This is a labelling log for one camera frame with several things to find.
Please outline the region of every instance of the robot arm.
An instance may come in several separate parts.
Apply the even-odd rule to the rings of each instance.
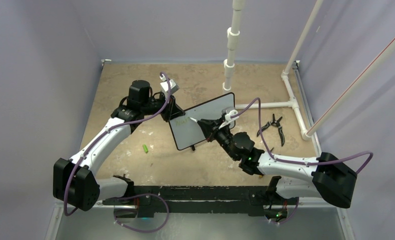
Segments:
[[[234,109],[225,109],[216,120],[192,119],[201,128],[208,142],[217,141],[233,161],[240,161],[239,168],[249,175],[276,175],[268,185],[267,197],[284,201],[294,197],[323,198],[339,208],[349,208],[354,193],[357,174],[344,163],[308,165],[308,163],[337,160],[330,153],[320,157],[292,157],[271,155],[254,147],[246,132],[232,134],[228,123],[237,119]],[[303,165],[278,161],[302,162]]]
[[[83,210],[89,210],[96,201],[114,197],[134,195],[134,182],[123,176],[113,176],[96,180],[95,176],[111,152],[134,130],[140,123],[121,125],[126,122],[142,120],[146,115],[157,113],[168,97],[168,83],[161,77],[161,92],[153,94],[149,82],[134,81],[128,96],[123,98],[113,111],[104,128],[78,153],[69,160],[60,158],[53,166],[53,196],[64,200],[65,188],[74,166],[83,158],[69,186],[68,203]],[[179,87],[173,79],[169,79],[171,94]],[[160,113],[164,121],[183,116],[184,111],[176,104],[174,96],[169,96],[169,102]]]

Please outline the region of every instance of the green marker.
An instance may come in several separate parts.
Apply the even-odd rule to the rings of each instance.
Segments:
[[[146,146],[146,144],[143,144],[143,150],[144,150],[145,153],[148,153],[148,152],[149,152],[149,151],[148,151],[148,147]]]

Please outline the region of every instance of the black pliers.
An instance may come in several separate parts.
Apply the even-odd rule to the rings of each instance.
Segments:
[[[283,134],[283,127],[280,125],[280,120],[282,120],[282,116],[276,120],[276,116],[274,115],[274,113],[272,114],[272,121],[268,121],[264,126],[261,127],[262,131],[265,131],[269,126],[273,126],[278,128],[278,134],[280,135],[280,140],[281,140],[281,146],[283,147],[283,145],[285,144],[285,135]],[[261,132],[258,130],[258,132],[256,133],[256,136],[259,137],[259,135],[261,135]]]

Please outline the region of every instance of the small whiteboard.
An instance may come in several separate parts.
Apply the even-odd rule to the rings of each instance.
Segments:
[[[215,120],[221,118],[221,111],[228,107],[235,106],[235,94],[229,92],[199,105],[185,110],[184,116],[179,116],[169,121],[172,136],[178,150],[184,150],[192,145],[205,141],[204,133],[199,125],[190,120],[208,119]],[[230,129],[234,128],[236,122],[230,123]]]

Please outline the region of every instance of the tan floor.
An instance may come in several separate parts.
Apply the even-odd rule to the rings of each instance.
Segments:
[[[232,81],[236,104],[248,104],[255,97],[260,97],[264,103],[287,101],[286,87],[280,78],[283,68],[281,64],[237,64]],[[128,95],[132,81],[146,80],[157,92],[160,71],[166,72],[180,86],[175,97],[183,109],[222,94],[222,64],[107,64],[100,78],[81,146],[85,146],[104,127],[120,99]],[[293,91],[300,100],[295,75],[291,73],[289,77]],[[274,152],[281,155],[315,156],[312,142],[304,141],[300,136],[293,110],[286,107],[262,109],[263,125],[272,118],[273,113],[277,118],[283,116],[281,124],[286,141],[281,147],[277,129],[270,127],[264,131],[268,146],[275,147]],[[263,149],[261,138],[256,137],[257,128],[258,110],[250,109],[236,121],[232,132],[248,132],[255,147]],[[149,149],[147,154],[142,148],[143,144]],[[238,164],[216,142],[200,144],[196,152],[189,148],[178,151],[168,123],[158,116],[142,123],[111,153],[97,178],[126,174],[136,185],[252,186],[267,185],[270,181],[270,176],[259,178],[244,173]]]

